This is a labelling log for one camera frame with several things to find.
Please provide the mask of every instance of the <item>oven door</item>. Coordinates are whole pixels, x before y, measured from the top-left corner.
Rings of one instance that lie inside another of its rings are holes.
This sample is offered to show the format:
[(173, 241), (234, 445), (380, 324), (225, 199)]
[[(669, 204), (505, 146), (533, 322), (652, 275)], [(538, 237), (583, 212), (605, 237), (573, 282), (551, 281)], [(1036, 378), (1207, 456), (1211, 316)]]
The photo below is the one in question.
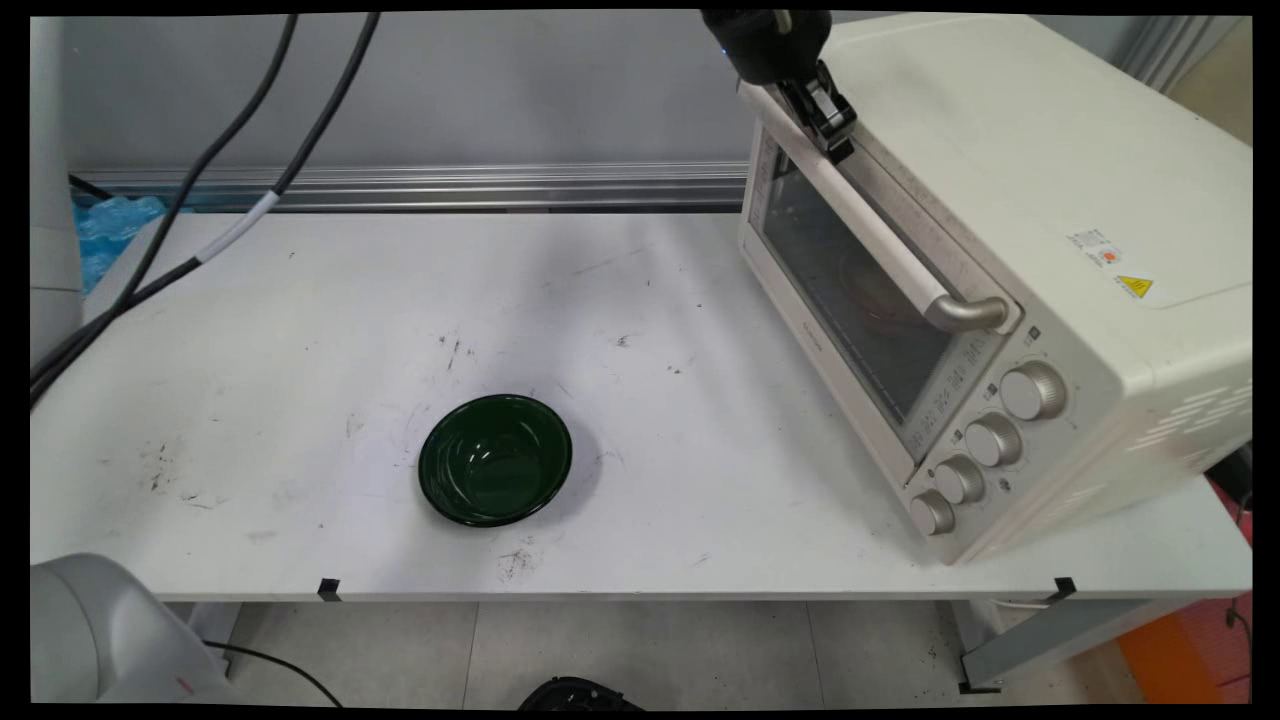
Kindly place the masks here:
[(836, 168), (764, 99), (781, 119), (756, 132), (744, 254), (881, 468), (905, 483), (1020, 309), (864, 147)]

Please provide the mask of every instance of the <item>yellow warning sticker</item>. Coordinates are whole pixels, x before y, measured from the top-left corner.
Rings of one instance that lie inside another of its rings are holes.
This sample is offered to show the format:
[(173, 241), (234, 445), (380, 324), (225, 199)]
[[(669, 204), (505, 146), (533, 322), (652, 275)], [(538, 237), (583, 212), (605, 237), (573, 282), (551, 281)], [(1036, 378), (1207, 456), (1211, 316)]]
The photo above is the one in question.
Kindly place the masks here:
[(1116, 278), (1119, 278), (1120, 282), (1123, 282), (1125, 287), (1132, 290), (1138, 297), (1146, 297), (1147, 291), (1151, 290), (1152, 286), (1152, 281), (1143, 278), (1130, 278), (1128, 275), (1116, 275)]
[(1134, 258), (1129, 251), (1121, 249), (1116, 242), (1102, 234), (1102, 231), (1087, 229), (1066, 236), (1071, 245), (1076, 247), (1089, 261), (1105, 275), (1111, 278), (1115, 286), (1129, 297), (1143, 305), (1160, 306), (1161, 295), (1167, 291), (1153, 290), (1156, 281), (1151, 279), (1152, 273)]

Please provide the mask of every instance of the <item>green bowl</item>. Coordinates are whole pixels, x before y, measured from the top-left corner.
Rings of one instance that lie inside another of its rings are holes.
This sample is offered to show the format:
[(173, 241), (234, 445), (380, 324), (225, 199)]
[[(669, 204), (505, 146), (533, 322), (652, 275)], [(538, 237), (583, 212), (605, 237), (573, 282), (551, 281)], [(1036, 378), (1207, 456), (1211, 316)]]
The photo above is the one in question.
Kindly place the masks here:
[(521, 395), (490, 395), (436, 423), (417, 459), (417, 480), (440, 515), (495, 528), (550, 502), (572, 456), (568, 428), (554, 410)]

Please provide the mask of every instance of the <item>toaster oven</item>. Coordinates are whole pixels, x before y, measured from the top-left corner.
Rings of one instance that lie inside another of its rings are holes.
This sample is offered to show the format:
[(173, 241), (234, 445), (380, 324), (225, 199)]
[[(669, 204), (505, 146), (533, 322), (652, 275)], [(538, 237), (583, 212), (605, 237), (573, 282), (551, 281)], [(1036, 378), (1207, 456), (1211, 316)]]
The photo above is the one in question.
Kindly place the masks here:
[(922, 536), (966, 561), (1252, 437), (1253, 151), (1023, 15), (836, 26), (832, 163), (771, 90), (741, 251)]

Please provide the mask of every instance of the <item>black cable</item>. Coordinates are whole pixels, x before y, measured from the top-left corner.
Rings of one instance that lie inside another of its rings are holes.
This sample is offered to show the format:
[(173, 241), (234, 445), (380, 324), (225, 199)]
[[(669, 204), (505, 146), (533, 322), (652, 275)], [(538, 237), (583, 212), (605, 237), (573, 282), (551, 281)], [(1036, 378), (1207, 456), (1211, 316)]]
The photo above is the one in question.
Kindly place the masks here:
[[(180, 279), (187, 273), (195, 270), (198, 266), (200, 266), (198, 260), (196, 260), (195, 258), (187, 259), (186, 263), (178, 265), (177, 268), (169, 270), (168, 273), (160, 275), (159, 278), (151, 281), (150, 283), (147, 283), (146, 287), (134, 292), (129, 297), (129, 301), (125, 304), (124, 311), (127, 313), (132, 310), (140, 302), (147, 300), (152, 295), (178, 282), (178, 279)], [(56, 347), (46, 352), (45, 356), (40, 360), (40, 363), (36, 363), (31, 368), (31, 382), (35, 383), (36, 380), (38, 380), (40, 377), (44, 375), (46, 372), (49, 372), (49, 368), (51, 368), (54, 363), (56, 363), (73, 345), (79, 342), (82, 337), (84, 337), (91, 332), (96, 332), (97, 328), (106, 322), (106, 316), (108, 314), (104, 311), (97, 318), (93, 318), (93, 320), (90, 322), (88, 324), (82, 325), (78, 331), (67, 336), (67, 338), (63, 340), (60, 343), (58, 343)]]
[(270, 655), (268, 655), (265, 652), (259, 652), (256, 650), (250, 650), (247, 647), (238, 647), (238, 646), (227, 644), (227, 643), (215, 643), (214, 641), (204, 641), (204, 642), (209, 647), (216, 647), (218, 650), (229, 650), (232, 652), (239, 652), (239, 653), (243, 653), (243, 655), (250, 655), (250, 656), (253, 656), (253, 657), (257, 657), (257, 659), (261, 659), (261, 660), (266, 660), (268, 662), (275, 662), (276, 665), (280, 665), (283, 667), (288, 667), (289, 670), (293, 670), (298, 675), (302, 675), (303, 678), (306, 678), (307, 682), (310, 682), (320, 692), (323, 692), (324, 696), (326, 698), (329, 698), (329, 702), (332, 702), (334, 707), (342, 707), (342, 703), (338, 702), (338, 698), (333, 697), (333, 693), (329, 692), (329, 688), (321, 685), (320, 680), (316, 680), (315, 678), (311, 676), (310, 673), (307, 673), (306, 670), (303, 670), (302, 667), (298, 667), (297, 665), (294, 665), (292, 662), (285, 662), (284, 660), (280, 660), (279, 657), (271, 657)]
[[(1253, 491), (1244, 493), (1240, 497), (1240, 503), (1235, 506), (1235, 527), (1240, 527), (1240, 518), (1244, 515), (1244, 505), (1253, 500)], [(1231, 607), (1226, 609), (1226, 626), (1235, 628), (1235, 621), (1240, 621), (1240, 626), (1244, 628), (1244, 644), (1249, 651), (1249, 705), (1253, 705), (1253, 628), (1249, 626), (1249, 621), (1244, 619), (1244, 615), (1235, 609), (1235, 602), (1239, 598), (1231, 598)]]
[(74, 187), (76, 190), (81, 192), (87, 192), (93, 197), (97, 197), (99, 200), (110, 200), (115, 197), (110, 192), (102, 190), (101, 187), (97, 187), (96, 184), (88, 182), (87, 179), (81, 179), (70, 173), (67, 173), (67, 179), (72, 181), (72, 187)]
[(338, 87), (334, 88), (333, 95), (329, 96), (329, 102), (324, 106), (324, 111), (320, 113), (320, 118), (316, 124), (311, 126), (311, 132), (307, 133), (307, 138), (302, 141), (302, 147), (298, 149), (298, 154), (293, 156), (289, 161), (289, 167), (284, 169), (284, 174), (276, 181), (275, 186), (271, 188), (275, 195), (283, 197), (293, 184), (293, 178), (298, 176), (302, 165), (306, 164), (307, 158), (311, 156), (311, 151), (315, 150), (317, 142), (320, 142), (320, 136), (324, 135), (325, 128), (329, 127), (329, 120), (338, 113), (338, 108), (342, 105), (343, 97), (347, 96), (347, 90), (351, 87), (351, 82), (356, 79), (356, 72), (360, 69), (360, 64), (365, 59), (365, 50), (369, 50), (369, 41), (374, 37), (374, 28), (378, 27), (378, 19), (381, 18), (381, 13), (369, 13), (365, 18), (365, 27), (360, 31), (360, 37), (356, 40), (356, 49), (351, 53), (351, 59), (347, 60), (347, 68), (342, 70), (342, 78), (338, 81)]
[[(360, 69), (360, 65), (364, 61), (365, 51), (369, 49), (369, 44), (372, 40), (374, 29), (378, 27), (378, 20), (380, 17), (381, 13), (369, 13), (369, 17), (365, 19), (365, 27), (361, 29), (360, 37), (356, 40), (356, 47), (352, 50), (351, 59), (348, 59), (347, 61), (347, 68), (343, 70), (342, 77), (338, 79), (338, 85), (337, 87), (334, 87), (333, 95), (330, 95), (328, 104), (325, 104), (324, 111), (316, 120), (315, 126), (312, 126), (311, 132), (307, 135), (306, 140), (302, 142), (302, 146), (293, 156), (293, 160), (289, 161), (289, 165), (280, 176), (280, 179), (275, 183), (273, 192), (275, 192), (276, 196), (283, 196), (284, 192), (288, 191), (289, 186), (293, 183), (293, 178), (297, 177), (298, 170), (302, 169), (302, 165), (311, 155), (311, 151), (320, 141), (320, 136), (324, 133), (325, 128), (328, 128), (329, 122), (333, 119), (333, 115), (337, 114), (338, 108), (342, 106), (342, 101), (347, 95), (347, 90), (351, 87), (352, 81), (356, 77), (356, 72)], [(147, 287), (142, 288), (142, 291), (131, 296), (129, 301), (125, 304), (123, 310), (120, 310), (120, 313), (116, 313), (114, 316), (109, 316), (108, 313), (104, 313), (92, 323), (72, 333), (70, 337), (59, 343), (59, 346), (55, 347), (52, 352), (47, 354), (40, 363), (37, 363), (32, 368), (31, 383), (35, 384), (37, 380), (40, 380), (41, 377), (46, 372), (49, 372), (50, 368), (54, 366), (56, 360), (59, 360), (65, 352), (68, 352), (69, 348), (78, 345), (83, 338), (90, 336), (97, 337), (97, 334), (95, 333), (100, 333), (101, 329), (105, 328), (108, 323), (115, 319), (115, 316), (119, 316), (124, 311), (134, 307), (140, 302), (151, 297), (156, 292), (164, 290), (165, 287), (168, 287), (169, 284), (178, 281), (179, 278), (182, 278), (183, 275), (186, 275), (187, 273), (198, 266), (200, 261), (196, 260), (195, 258), (187, 260), (187, 263), (184, 263), (183, 265), (174, 268), (165, 275), (151, 282), (151, 284), (148, 284)]]
[(142, 283), (142, 278), (147, 274), (147, 269), (151, 268), (151, 261), (155, 260), (156, 252), (160, 251), (160, 243), (164, 242), (165, 236), (169, 234), (169, 228), (173, 225), (174, 219), (178, 217), (182, 205), (187, 201), (187, 195), (191, 192), (192, 186), (196, 184), (196, 179), (200, 174), (205, 172), (209, 163), (216, 156), (228, 142), (236, 137), (236, 133), (241, 131), (242, 127), (253, 117), (257, 111), (259, 105), (266, 97), (266, 92), (271, 90), (271, 85), (275, 82), (275, 76), (280, 72), (280, 65), (284, 63), (284, 55), (289, 50), (289, 41), (293, 38), (293, 28), (298, 24), (298, 15), (291, 14), (284, 20), (284, 29), (280, 32), (280, 41), (275, 49), (275, 56), (271, 58), (271, 65), (266, 70), (266, 76), (262, 82), (259, 83), (257, 90), (250, 99), (248, 105), (241, 110), (239, 115), (232, 120), (232, 124), (223, 131), (223, 135), (210, 145), (204, 154), (196, 160), (191, 170), (187, 172), (187, 177), (182, 181), (182, 186), (178, 188), (178, 193), (174, 196), (173, 201), (169, 204), (169, 210), (165, 213), (164, 219), (160, 220), (160, 227), (156, 233), (151, 237), (151, 243), (147, 246), (146, 252), (142, 255), (142, 260), (138, 266), (133, 270), (133, 275), (125, 283), (124, 290), (120, 296), (116, 297), (111, 307), (102, 314), (104, 319), (101, 323), (95, 323), (93, 329), (86, 332), (78, 341), (76, 341), (65, 352), (59, 355), (56, 360), (47, 364), (47, 369), (38, 375), (35, 375), (31, 386), (31, 405), (29, 409), (36, 407), (36, 402), (40, 397), (45, 395), (49, 386), (54, 384), (55, 380), (63, 374), (63, 372), (76, 361), (77, 357), (84, 352), (100, 334), (111, 324), (111, 320), (118, 318), (127, 309), (133, 291), (138, 288)]

